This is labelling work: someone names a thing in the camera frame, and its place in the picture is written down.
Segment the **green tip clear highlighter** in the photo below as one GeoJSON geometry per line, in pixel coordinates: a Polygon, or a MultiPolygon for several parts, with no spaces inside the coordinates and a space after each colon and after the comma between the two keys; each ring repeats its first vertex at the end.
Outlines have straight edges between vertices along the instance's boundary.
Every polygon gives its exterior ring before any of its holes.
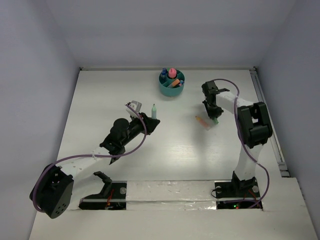
{"type": "Polygon", "coordinates": [[[151,118],[154,120],[157,119],[157,108],[156,108],[155,104],[153,104],[153,106],[151,108],[151,118]]]}

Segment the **orange tip clear highlighter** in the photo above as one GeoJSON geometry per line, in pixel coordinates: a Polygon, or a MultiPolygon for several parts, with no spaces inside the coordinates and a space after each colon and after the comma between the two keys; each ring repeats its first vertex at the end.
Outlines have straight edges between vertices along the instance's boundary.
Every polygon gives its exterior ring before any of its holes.
{"type": "Polygon", "coordinates": [[[169,89],[175,88],[176,86],[179,85],[179,83],[180,83],[180,80],[179,79],[175,79],[171,84],[169,84],[167,86],[167,88],[169,88],[169,89]]]}

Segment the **orange tip pink highlighter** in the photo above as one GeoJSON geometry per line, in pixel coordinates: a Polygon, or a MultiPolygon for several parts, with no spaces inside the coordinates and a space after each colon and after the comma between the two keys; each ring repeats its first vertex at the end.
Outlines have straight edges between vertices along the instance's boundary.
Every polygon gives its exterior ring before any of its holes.
{"type": "Polygon", "coordinates": [[[200,117],[198,115],[195,116],[195,119],[207,131],[209,131],[213,127],[209,121],[207,121],[206,119],[203,119],[202,117],[200,117]]]}

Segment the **blue cap white pen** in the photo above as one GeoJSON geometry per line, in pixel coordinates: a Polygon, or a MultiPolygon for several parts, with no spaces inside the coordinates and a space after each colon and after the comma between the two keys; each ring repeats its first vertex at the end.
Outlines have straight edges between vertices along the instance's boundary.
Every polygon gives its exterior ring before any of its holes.
{"type": "Polygon", "coordinates": [[[167,81],[167,69],[165,67],[162,68],[162,71],[160,73],[160,77],[164,82],[167,81]]]}

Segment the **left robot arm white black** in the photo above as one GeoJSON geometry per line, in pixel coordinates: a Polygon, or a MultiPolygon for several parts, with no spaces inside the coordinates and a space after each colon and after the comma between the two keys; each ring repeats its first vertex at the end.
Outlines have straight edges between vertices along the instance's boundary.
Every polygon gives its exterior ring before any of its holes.
{"type": "Polygon", "coordinates": [[[81,183],[88,177],[98,177],[101,180],[93,186],[95,194],[81,197],[79,208],[124,210],[126,195],[121,190],[127,184],[113,182],[103,173],[103,165],[111,165],[126,156],[128,153],[125,146],[129,142],[139,134],[145,137],[150,135],[161,122],[143,112],[133,114],[130,118],[131,120],[115,120],[109,134],[93,153],[69,156],[66,160],[47,165],[29,195],[34,205],[51,219],[55,219],[67,210],[76,183],[81,183]]]}

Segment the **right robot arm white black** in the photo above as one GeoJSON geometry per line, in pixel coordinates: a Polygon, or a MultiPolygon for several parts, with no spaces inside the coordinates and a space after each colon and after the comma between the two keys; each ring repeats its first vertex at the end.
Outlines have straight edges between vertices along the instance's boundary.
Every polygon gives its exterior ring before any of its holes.
{"type": "Polygon", "coordinates": [[[217,81],[222,78],[205,82],[201,88],[205,96],[202,102],[210,119],[217,120],[224,110],[233,114],[241,150],[230,182],[224,182],[219,187],[221,194],[242,196],[256,185],[256,166],[259,165],[259,155],[273,135],[270,116],[264,102],[251,102],[240,98],[239,87],[230,80],[236,89],[233,94],[227,88],[218,88],[217,81]]]}

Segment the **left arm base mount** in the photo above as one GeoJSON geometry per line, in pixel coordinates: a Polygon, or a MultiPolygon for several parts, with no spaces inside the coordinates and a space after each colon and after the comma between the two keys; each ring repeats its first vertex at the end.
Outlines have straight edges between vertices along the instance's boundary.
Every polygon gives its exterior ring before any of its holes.
{"type": "Polygon", "coordinates": [[[127,182],[112,181],[101,171],[93,173],[103,182],[99,193],[83,197],[78,207],[81,210],[126,210],[127,209],[127,182]]]}

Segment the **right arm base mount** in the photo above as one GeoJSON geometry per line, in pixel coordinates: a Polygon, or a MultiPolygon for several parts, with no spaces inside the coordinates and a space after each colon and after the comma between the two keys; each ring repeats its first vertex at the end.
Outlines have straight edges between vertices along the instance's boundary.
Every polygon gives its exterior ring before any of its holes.
{"type": "Polygon", "coordinates": [[[211,196],[216,200],[218,210],[238,210],[238,209],[262,209],[260,200],[260,190],[257,182],[242,190],[236,190],[231,181],[218,181],[214,183],[211,196]]]}

